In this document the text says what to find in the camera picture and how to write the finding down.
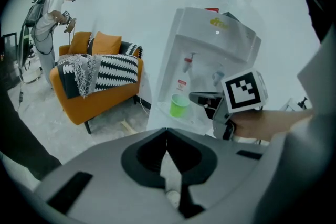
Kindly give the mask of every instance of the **label on dispenser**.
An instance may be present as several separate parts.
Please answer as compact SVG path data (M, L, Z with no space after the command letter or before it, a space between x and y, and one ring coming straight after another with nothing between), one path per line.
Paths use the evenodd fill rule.
M177 84L177 89L180 90L180 91L183 91L183 88L186 85L187 85L187 83L185 81L179 79L178 84Z

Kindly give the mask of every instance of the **green cup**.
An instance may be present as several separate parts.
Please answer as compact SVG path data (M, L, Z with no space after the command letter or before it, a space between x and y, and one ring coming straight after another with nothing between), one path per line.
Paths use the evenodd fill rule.
M187 97L181 94L173 94L170 105L170 115L176 118L182 117L189 105L190 101Z

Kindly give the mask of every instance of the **white shirt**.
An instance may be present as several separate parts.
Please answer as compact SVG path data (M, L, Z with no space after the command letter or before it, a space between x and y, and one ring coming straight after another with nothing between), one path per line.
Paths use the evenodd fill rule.
M55 25L55 21L54 17L49 13L53 11L61 12L63 3L64 0L45 0L42 11L42 17L40 20L38 20L36 24L36 32L33 29L32 34L38 36L47 31L50 31L50 29Z

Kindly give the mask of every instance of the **floor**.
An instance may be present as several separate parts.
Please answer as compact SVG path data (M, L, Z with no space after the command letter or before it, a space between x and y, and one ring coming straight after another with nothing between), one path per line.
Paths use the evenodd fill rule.
M32 133L61 163L66 163L96 144L118 139L130 132L120 123L127 123L137 132L146 130L148 115L140 104L127 100L89 121L92 134L84 124L74 125L62 110L54 91L42 76L38 81L21 85L24 93L18 113ZM20 85L8 91L15 108L18 107ZM8 173L17 181L34 189L39 181L28 169L3 156Z

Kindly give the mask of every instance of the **black stand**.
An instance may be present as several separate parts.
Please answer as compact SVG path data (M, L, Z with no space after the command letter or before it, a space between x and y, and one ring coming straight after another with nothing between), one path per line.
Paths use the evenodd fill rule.
M89 126L89 122L88 122L88 121L85 121L84 125L85 125L85 128L86 128L86 130L88 131L88 133L91 134L91 130L90 130L90 126Z

